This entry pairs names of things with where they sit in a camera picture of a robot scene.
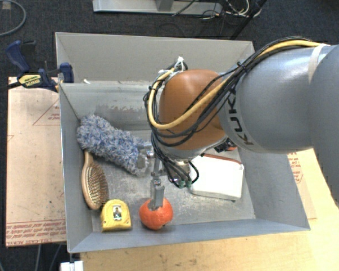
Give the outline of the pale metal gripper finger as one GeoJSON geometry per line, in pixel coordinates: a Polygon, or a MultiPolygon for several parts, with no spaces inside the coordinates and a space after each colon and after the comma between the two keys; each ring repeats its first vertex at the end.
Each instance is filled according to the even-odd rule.
{"type": "Polygon", "coordinates": [[[151,199],[149,203],[149,208],[151,210],[156,210],[159,207],[163,206],[163,199],[164,199],[164,185],[160,179],[152,179],[150,183],[150,193],[151,199]]]}
{"type": "Polygon", "coordinates": [[[137,167],[139,169],[150,168],[154,161],[154,152],[151,147],[138,150],[137,167]]]}

